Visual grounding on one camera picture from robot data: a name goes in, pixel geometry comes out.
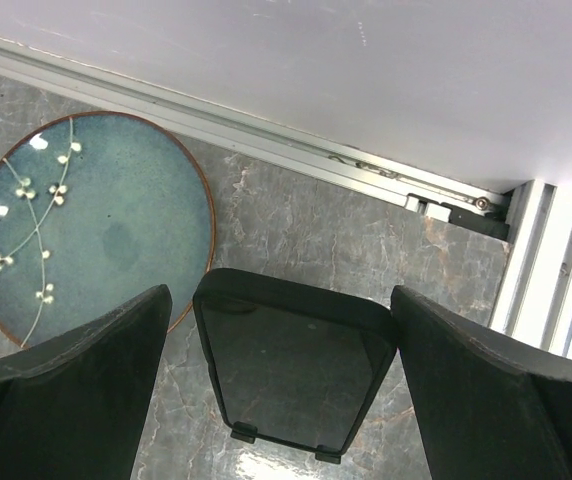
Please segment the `black phone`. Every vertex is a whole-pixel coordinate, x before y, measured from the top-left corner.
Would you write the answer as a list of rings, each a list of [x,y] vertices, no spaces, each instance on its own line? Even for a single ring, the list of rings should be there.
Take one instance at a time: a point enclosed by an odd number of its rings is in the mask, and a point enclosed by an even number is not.
[[[204,275],[193,307],[232,437],[340,463],[397,351],[389,310],[231,268]]]

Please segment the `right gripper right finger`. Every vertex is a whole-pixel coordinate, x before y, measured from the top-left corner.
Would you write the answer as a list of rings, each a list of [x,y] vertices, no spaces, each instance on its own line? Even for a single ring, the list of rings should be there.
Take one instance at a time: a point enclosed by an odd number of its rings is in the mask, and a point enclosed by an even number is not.
[[[403,286],[399,351],[434,479],[572,479],[572,360]]]

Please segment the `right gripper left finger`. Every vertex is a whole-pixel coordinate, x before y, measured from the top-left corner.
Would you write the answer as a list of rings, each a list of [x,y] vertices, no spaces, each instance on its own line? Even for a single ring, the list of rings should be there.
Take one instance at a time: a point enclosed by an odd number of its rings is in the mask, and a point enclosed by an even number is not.
[[[159,285],[0,358],[0,479],[127,479],[172,310]]]

